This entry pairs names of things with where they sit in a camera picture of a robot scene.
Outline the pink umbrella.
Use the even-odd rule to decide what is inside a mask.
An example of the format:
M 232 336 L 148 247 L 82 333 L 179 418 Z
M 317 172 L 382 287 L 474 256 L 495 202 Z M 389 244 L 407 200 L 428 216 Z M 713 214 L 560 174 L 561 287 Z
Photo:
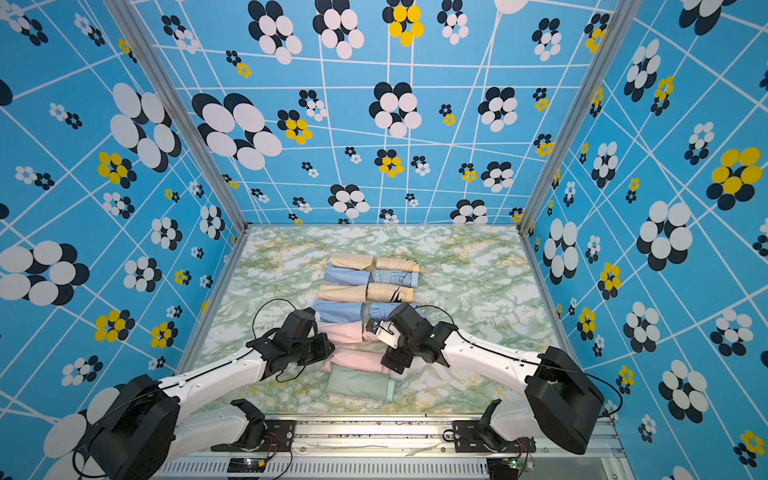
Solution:
M 364 342 L 379 342 L 380 339 L 372 332 L 368 331 L 367 329 L 363 330 L 363 341 Z

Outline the blue umbrella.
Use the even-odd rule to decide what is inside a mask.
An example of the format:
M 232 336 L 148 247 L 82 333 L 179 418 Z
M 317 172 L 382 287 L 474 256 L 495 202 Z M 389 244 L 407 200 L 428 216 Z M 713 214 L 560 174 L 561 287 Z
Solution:
M 375 270 L 372 273 L 372 282 L 407 288 L 417 288 L 419 283 L 419 273 L 401 270 Z
M 373 320 L 386 320 L 400 303 L 374 302 L 369 305 L 368 315 Z

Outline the pink umbrella sleeve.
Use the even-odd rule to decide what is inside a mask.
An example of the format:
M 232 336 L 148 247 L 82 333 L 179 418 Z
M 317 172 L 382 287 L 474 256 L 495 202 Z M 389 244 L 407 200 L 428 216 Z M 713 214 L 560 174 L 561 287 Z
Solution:
M 338 366 L 368 373 L 388 374 L 390 370 L 382 364 L 382 359 L 381 353 L 338 348 L 326 360 L 321 370 L 330 372 L 333 366 Z
M 319 322 L 318 330 L 320 333 L 325 333 L 334 345 L 363 342 L 363 323 L 361 321 L 348 323 Z

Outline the beige umbrella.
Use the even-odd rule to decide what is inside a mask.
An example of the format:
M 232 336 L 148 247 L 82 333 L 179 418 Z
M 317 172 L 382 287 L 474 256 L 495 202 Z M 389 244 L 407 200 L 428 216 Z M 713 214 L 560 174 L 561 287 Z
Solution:
M 418 261 L 393 257 L 377 257 L 375 262 L 377 270 L 397 270 L 407 273 L 430 273 L 431 270 L 422 267 Z
M 370 283 L 366 292 L 369 301 L 382 303 L 410 303 L 414 301 L 414 295 L 411 287 L 386 283 Z

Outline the blue umbrella sleeve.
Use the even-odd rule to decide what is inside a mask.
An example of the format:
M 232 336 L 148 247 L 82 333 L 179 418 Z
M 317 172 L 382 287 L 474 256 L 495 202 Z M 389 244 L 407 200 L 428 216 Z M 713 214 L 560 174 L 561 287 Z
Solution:
M 326 283 L 342 286 L 367 286 L 370 279 L 369 271 L 336 267 L 333 264 L 328 265 L 324 274 Z
M 319 322 L 324 323 L 354 323 L 361 322 L 364 303 L 332 302 L 316 300 L 312 308 Z

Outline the beige umbrella sleeve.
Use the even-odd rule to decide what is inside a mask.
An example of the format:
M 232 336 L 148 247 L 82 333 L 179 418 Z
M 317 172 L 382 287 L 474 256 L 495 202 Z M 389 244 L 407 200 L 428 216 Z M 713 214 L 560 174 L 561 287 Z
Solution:
M 335 303 L 364 303 L 367 287 L 324 284 L 320 287 L 318 299 Z
M 375 258 L 364 254 L 333 253 L 330 263 L 336 268 L 371 271 L 374 268 Z

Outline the green umbrella sleeve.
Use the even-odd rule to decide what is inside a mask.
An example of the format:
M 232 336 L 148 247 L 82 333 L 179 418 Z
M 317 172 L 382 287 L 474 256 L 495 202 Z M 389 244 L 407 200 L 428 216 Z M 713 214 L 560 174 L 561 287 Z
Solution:
M 328 378 L 326 391 L 336 395 L 391 402 L 395 384 L 396 382 L 387 374 L 334 366 Z

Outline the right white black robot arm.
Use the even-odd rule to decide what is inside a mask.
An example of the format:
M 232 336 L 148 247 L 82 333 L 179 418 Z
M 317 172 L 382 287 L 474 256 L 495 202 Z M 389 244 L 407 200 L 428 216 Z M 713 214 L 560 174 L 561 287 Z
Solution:
M 604 395 L 595 378 L 564 350 L 549 346 L 536 353 L 503 347 L 465 332 L 452 320 L 433 324 L 409 304 L 398 305 L 384 319 L 370 319 L 365 330 L 387 345 L 382 365 L 397 374 L 420 358 L 468 370 L 525 398 L 509 405 L 492 400 L 470 434 L 454 431 L 459 440 L 502 453 L 522 439 L 545 437 L 571 454 L 586 453 Z

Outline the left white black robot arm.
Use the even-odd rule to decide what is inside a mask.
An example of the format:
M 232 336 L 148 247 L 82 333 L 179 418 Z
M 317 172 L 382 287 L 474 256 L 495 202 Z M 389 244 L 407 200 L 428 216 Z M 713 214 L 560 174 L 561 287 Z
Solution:
M 152 380 L 137 377 L 87 421 L 74 444 L 71 463 L 81 478 L 96 466 L 97 478 L 148 479 L 165 463 L 207 449 L 276 450 L 264 413 L 245 399 L 205 412 L 204 406 L 233 390 L 283 372 L 323 362 L 335 347 L 324 333 L 303 340 L 275 334 L 247 342 L 234 354 L 190 372 Z

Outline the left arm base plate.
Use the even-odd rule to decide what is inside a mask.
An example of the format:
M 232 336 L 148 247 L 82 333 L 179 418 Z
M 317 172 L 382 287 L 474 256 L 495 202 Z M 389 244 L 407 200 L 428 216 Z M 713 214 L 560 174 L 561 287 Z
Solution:
M 210 448 L 213 452 L 288 452 L 292 447 L 297 422 L 293 420 L 267 419 L 254 426 L 232 444 L 219 444 Z

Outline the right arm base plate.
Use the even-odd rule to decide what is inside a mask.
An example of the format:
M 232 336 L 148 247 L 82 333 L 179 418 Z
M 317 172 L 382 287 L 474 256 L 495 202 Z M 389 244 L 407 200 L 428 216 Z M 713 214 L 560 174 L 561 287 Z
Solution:
M 445 434 L 457 453 L 525 455 L 536 452 L 533 438 L 506 440 L 480 420 L 455 420 Z

